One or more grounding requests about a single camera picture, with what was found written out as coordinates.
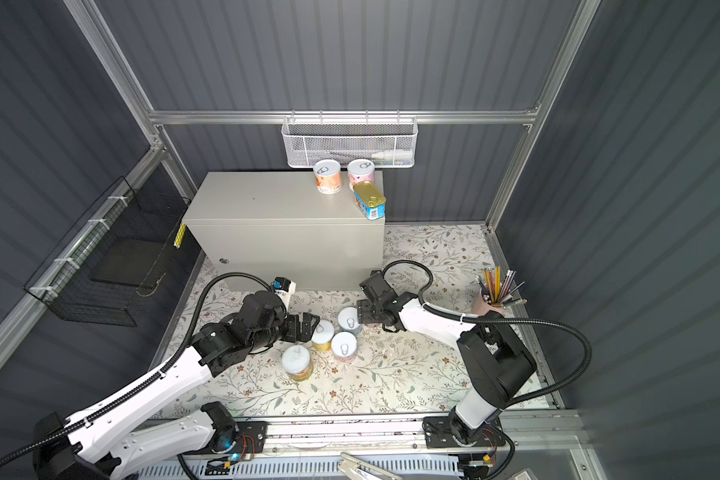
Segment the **gold rectangular tin can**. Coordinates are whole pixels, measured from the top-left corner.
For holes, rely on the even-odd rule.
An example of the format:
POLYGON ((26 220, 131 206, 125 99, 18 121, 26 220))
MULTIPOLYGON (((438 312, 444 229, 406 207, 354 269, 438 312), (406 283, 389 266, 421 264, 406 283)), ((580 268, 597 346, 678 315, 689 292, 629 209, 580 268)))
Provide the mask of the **gold rectangular tin can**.
POLYGON ((353 187, 354 202, 368 220, 385 217, 386 197, 372 182, 357 183, 353 187))

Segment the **teal can pull tab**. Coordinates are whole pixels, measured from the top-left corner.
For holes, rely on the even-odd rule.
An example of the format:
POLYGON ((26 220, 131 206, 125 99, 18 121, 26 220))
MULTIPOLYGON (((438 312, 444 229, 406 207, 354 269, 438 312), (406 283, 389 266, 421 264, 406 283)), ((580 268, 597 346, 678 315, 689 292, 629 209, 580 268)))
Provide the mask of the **teal can pull tab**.
POLYGON ((337 322, 342 332, 358 335, 362 330, 362 324, 359 321, 358 309, 356 307, 346 307, 342 309, 338 314, 337 322))

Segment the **green orange can plastic lid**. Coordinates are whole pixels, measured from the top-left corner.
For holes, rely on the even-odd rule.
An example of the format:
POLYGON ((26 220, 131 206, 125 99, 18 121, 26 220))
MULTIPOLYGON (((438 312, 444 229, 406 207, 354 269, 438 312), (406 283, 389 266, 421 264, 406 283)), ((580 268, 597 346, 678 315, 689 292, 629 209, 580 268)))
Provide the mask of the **green orange can plastic lid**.
POLYGON ((302 345, 288 347, 282 353, 281 365, 286 374, 294 381, 308 379, 313 371, 311 353, 302 345))

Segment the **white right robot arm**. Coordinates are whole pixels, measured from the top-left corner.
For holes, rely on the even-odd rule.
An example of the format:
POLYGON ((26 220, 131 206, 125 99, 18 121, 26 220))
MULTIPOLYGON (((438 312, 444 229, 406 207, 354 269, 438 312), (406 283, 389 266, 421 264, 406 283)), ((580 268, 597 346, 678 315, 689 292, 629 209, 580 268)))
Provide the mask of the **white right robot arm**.
POLYGON ((408 260, 406 263, 424 271, 425 285, 417 293, 396 292, 385 274, 402 263, 396 260, 374 270, 360 283, 365 298, 358 302, 358 318, 362 323, 379 324, 387 332, 424 335, 459 353, 470 388, 449 413, 449 430, 457 443, 474 443, 480 431, 508 407, 558 391, 580 378, 589 367, 593 357, 589 340, 567 324, 535 318, 506 318, 495 311, 465 314, 426 301, 424 293, 432 286, 434 276, 419 262, 408 260), (536 372, 537 362, 513 329, 515 325, 547 327, 573 336, 583 348, 580 364, 552 385, 521 395, 519 390, 536 372))

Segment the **orange can pull tab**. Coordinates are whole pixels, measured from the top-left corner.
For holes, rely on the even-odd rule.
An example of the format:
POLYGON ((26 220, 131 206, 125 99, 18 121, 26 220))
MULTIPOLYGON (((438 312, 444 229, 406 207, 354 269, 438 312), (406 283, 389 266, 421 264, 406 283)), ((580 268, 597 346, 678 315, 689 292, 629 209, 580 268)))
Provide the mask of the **orange can pull tab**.
POLYGON ((323 159, 313 167, 317 190, 326 195, 338 193, 343 186, 340 163, 335 159, 323 159))

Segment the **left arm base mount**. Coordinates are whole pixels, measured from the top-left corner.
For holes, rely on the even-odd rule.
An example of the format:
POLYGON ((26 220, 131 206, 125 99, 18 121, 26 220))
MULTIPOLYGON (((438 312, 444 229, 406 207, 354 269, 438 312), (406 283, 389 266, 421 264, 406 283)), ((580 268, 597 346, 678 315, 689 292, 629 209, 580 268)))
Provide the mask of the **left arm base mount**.
POLYGON ((185 452, 188 455, 231 455, 236 461, 263 451, 269 424, 264 421, 237 422, 214 433, 207 445, 185 452))

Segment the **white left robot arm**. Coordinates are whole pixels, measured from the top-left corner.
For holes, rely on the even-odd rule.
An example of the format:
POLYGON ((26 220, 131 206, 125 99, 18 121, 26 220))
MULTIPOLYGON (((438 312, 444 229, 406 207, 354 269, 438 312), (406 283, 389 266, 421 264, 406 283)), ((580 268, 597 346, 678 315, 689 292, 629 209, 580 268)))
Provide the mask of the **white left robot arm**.
POLYGON ((121 479, 168 457, 178 459, 208 450, 238 462, 255 452, 218 401, 203 405, 184 419, 141 429, 153 414, 184 393, 242 363, 247 357, 284 341, 311 340, 320 318, 289 311, 294 283, 276 278, 245 296, 239 311, 216 323, 198 324, 203 303, 222 281, 213 278, 202 290, 177 351, 108 398, 66 418, 52 413, 35 426, 32 443, 0 458, 0 469, 32 455, 40 479, 121 479))

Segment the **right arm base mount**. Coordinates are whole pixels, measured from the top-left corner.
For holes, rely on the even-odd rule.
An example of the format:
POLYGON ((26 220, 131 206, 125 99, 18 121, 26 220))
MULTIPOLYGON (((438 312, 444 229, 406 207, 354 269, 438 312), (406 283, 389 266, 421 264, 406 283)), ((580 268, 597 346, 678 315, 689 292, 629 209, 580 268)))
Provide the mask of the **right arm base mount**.
POLYGON ((460 439, 454 435, 452 422, 450 416, 426 416, 422 420, 426 446, 430 449, 474 447, 494 450, 507 444, 495 425, 484 424, 473 434, 460 439))

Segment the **pink white can pull tab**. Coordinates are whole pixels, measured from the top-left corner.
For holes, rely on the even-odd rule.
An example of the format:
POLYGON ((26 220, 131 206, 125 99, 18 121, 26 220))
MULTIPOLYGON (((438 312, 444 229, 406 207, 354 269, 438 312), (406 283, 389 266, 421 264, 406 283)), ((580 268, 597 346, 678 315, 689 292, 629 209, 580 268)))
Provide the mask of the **pink white can pull tab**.
POLYGON ((375 163, 370 159, 352 160, 347 164, 347 173, 351 189, 361 183, 375 183, 375 163))

